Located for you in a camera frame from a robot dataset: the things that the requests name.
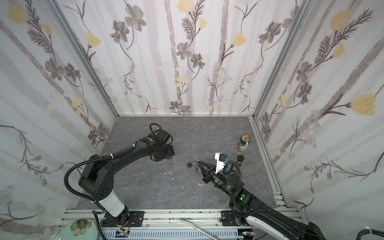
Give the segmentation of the black padlock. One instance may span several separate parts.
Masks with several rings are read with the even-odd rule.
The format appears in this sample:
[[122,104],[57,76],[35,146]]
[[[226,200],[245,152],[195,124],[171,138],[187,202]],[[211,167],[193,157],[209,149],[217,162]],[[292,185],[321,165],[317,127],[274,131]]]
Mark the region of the black padlock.
[[196,164],[189,162],[189,163],[187,163],[187,167],[188,168],[195,168]]

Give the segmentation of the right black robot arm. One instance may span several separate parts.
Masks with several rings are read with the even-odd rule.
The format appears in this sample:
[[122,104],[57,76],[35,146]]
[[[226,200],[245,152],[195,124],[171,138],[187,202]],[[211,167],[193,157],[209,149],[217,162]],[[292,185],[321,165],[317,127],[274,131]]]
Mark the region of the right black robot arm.
[[246,190],[241,170],[235,162],[224,163],[223,169],[218,172],[212,164],[200,160],[196,160],[196,163],[203,175],[203,182],[212,182],[217,189],[230,197],[229,207],[237,219],[263,230],[277,240],[325,239],[317,225],[311,222],[304,224],[289,218]]

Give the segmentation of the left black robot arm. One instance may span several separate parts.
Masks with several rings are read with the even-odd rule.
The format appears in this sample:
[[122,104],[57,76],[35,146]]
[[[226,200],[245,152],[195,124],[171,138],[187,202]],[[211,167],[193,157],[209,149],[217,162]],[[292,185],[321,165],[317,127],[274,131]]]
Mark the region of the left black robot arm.
[[173,136],[157,129],[136,141],[131,147],[103,157],[91,157],[79,179],[79,186],[91,197],[91,201],[113,218],[127,213],[126,205],[114,191],[115,174],[133,162],[149,157],[159,162],[175,155]]

